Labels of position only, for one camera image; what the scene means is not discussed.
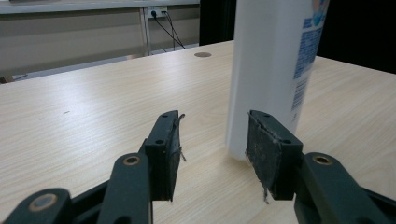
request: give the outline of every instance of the screw hole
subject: screw hole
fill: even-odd
[[[323,156],[315,156],[314,161],[322,165],[331,165],[332,161]]]
[[[32,212],[43,211],[44,209],[53,206],[57,200],[58,197],[52,193],[41,195],[29,204],[29,210]]]
[[[125,165],[136,165],[140,162],[140,158],[136,156],[127,157],[123,160]]]

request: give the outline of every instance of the white wall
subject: white wall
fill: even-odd
[[[199,6],[168,10],[183,44],[198,43]],[[152,49],[172,46],[161,27],[151,21],[149,28]],[[145,49],[139,8],[0,15],[0,77],[139,57]]]

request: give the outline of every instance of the wooden table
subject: wooden table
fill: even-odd
[[[106,181],[116,158],[178,109],[188,161],[174,201],[154,203],[156,223],[296,223],[293,202],[265,204],[253,169],[226,153],[232,57],[226,42],[1,85],[0,220],[40,189],[74,197]],[[304,152],[334,156],[396,199],[395,95],[392,74],[317,58],[296,134]]]

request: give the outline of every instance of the wire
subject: wire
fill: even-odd
[[[158,20],[157,20],[157,17],[154,17],[154,20],[161,26],[161,28],[163,28],[164,30],[165,30],[165,32],[170,36],[170,37],[172,37],[172,35],[171,34],[169,34],[169,32],[158,22]],[[180,43],[180,42],[178,42],[176,39],[174,39],[181,47],[183,47],[183,49],[185,49],[184,48],[184,46]]]
[[[171,24],[171,27],[172,27],[172,38],[174,40],[173,41],[173,45],[174,45],[174,51],[175,51],[175,29],[173,28],[172,20],[169,20],[169,18],[168,18],[168,12],[165,11],[165,12],[163,12],[163,14],[165,14],[166,19],[168,19],[168,21],[169,21],[169,23]]]
[[[180,46],[181,46],[183,49],[185,49],[184,46],[183,46],[183,44],[181,43],[180,38],[178,38],[178,35],[177,35],[177,33],[176,33],[176,30],[175,30],[175,28],[174,28],[174,26],[173,26],[171,15],[169,15],[169,13],[168,13],[167,11],[165,11],[164,13],[165,13],[166,18],[168,19],[169,23],[171,24],[172,31],[175,32],[175,35],[176,35],[176,37],[177,37],[177,39],[178,39],[178,42],[180,42]]]

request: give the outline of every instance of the white bottle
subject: white bottle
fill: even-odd
[[[233,76],[226,144],[245,159],[248,111],[272,114],[292,133],[329,0],[241,0],[237,2]]]

